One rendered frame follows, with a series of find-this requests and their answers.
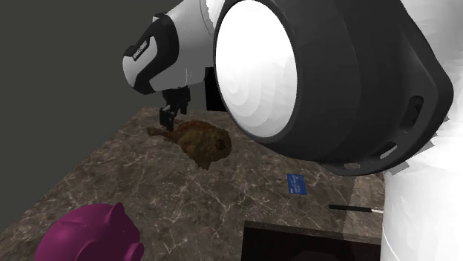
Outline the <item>black pen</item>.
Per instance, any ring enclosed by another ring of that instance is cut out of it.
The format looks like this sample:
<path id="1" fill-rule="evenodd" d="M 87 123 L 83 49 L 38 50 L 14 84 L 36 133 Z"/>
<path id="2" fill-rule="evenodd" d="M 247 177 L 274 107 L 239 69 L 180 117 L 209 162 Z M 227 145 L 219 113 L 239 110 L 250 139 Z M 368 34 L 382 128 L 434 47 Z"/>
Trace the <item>black pen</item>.
<path id="1" fill-rule="evenodd" d="M 340 211 L 356 211 L 356 212 L 365 212 L 365 213 L 377 213 L 382 214 L 384 211 L 381 209 L 374 209 L 361 206 L 352 206 L 352 205 L 328 205 L 329 209 L 340 210 Z"/>

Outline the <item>blue card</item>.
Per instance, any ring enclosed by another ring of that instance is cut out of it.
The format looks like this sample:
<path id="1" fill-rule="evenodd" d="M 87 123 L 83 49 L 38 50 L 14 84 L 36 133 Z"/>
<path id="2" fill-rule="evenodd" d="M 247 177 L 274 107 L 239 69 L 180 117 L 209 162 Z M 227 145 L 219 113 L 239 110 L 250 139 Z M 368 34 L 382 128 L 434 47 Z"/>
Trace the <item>blue card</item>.
<path id="1" fill-rule="evenodd" d="M 287 174 L 288 191 L 291 194 L 307 195 L 304 177 L 301 174 Z"/>

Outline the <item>brown fish figure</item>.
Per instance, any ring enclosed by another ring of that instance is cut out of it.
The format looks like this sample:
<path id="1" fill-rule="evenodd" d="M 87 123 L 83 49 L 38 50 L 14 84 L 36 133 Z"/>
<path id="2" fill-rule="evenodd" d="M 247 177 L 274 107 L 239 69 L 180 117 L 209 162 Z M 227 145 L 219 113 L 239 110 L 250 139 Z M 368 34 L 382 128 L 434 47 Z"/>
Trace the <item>brown fish figure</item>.
<path id="1" fill-rule="evenodd" d="M 179 145 L 204 170 L 232 152 L 229 132 L 202 120 L 177 120 L 173 130 L 156 127 L 147 127 L 146 130 L 149 136 L 163 136 L 165 141 Z"/>

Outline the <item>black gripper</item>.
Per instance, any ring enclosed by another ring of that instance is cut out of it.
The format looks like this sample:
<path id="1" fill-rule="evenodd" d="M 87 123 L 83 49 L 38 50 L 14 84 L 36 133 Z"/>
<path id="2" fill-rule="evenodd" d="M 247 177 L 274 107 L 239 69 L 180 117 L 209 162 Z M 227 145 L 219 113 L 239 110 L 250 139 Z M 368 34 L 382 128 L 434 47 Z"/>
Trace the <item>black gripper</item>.
<path id="1" fill-rule="evenodd" d="M 166 106 L 160 108 L 160 124 L 165 127 L 167 131 L 173 131 L 175 111 L 172 108 L 177 107 L 181 114 L 187 114 L 188 103 L 191 101 L 190 89 L 188 86 L 185 86 L 163 90 L 162 97 L 166 101 Z"/>

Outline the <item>purple piggy bank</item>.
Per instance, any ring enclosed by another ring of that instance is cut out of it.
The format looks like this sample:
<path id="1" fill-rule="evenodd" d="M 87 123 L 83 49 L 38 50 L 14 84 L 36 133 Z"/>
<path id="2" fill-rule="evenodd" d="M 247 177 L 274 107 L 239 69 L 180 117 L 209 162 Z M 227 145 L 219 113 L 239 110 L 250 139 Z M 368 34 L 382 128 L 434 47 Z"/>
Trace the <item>purple piggy bank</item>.
<path id="1" fill-rule="evenodd" d="M 79 207 L 44 234 L 33 261 L 141 261 L 139 229 L 121 202 Z"/>

